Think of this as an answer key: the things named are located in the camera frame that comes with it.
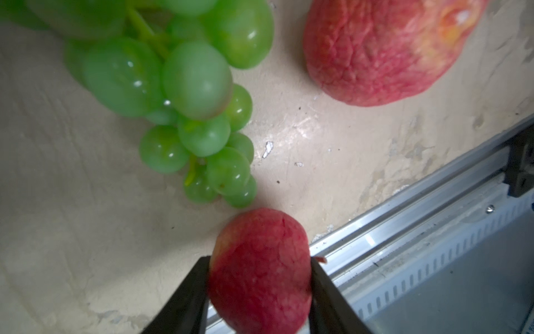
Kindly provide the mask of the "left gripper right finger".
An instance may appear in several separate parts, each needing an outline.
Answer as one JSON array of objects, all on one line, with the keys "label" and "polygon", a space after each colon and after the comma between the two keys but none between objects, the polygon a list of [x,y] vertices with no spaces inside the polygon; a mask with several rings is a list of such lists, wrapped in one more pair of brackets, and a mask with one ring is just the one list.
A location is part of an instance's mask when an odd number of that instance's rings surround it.
[{"label": "left gripper right finger", "polygon": [[310,333],[372,334],[326,274],[322,262],[326,262],[324,257],[311,259]]}]

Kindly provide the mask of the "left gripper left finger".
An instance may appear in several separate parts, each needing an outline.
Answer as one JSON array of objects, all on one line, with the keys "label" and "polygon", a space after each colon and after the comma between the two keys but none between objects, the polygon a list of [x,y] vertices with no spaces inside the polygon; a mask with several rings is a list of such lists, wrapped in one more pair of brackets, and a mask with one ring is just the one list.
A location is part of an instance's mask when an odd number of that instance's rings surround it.
[{"label": "left gripper left finger", "polygon": [[201,257],[142,334],[205,334],[210,257]]}]

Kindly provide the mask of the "red fake apple front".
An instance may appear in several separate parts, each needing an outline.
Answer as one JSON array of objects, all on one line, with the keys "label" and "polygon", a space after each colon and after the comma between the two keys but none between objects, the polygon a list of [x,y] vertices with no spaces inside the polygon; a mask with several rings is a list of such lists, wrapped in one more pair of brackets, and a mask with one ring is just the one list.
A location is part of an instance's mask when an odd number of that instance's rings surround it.
[{"label": "red fake apple front", "polygon": [[239,214],[216,238],[208,295],[237,333],[297,333],[312,303],[307,233],[279,210]]}]

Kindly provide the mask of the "red fake apple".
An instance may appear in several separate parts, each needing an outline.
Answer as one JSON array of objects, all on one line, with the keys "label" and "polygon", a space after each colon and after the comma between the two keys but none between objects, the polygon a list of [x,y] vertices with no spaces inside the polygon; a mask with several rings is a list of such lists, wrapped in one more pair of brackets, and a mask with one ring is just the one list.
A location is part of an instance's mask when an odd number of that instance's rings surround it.
[{"label": "red fake apple", "polygon": [[327,95],[377,107],[428,90],[460,56],[486,1],[313,1],[303,51]]},{"label": "red fake apple", "polygon": [[239,214],[216,238],[208,295],[237,333],[297,333],[312,303],[307,233],[279,210]]}]

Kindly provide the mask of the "green fake grape bunch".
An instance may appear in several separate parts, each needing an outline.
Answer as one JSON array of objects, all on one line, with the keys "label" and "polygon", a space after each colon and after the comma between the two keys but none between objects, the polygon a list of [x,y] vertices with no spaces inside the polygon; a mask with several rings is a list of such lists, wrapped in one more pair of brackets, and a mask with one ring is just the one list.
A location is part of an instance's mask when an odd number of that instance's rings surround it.
[{"label": "green fake grape bunch", "polygon": [[254,201],[254,147],[242,133],[253,100],[232,71],[271,51],[265,1],[3,1],[1,19],[64,37],[64,64],[79,84],[116,114],[151,122],[143,163],[187,169],[187,199]]}]

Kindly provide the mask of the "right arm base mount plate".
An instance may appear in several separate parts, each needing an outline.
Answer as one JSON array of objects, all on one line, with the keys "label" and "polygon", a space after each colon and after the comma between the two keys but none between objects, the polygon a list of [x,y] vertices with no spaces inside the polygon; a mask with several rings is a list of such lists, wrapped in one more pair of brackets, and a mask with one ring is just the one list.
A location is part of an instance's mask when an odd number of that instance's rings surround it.
[{"label": "right arm base mount plate", "polygon": [[508,194],[519,198],[533,188],[533,126],[510,139],[504,183]]}]

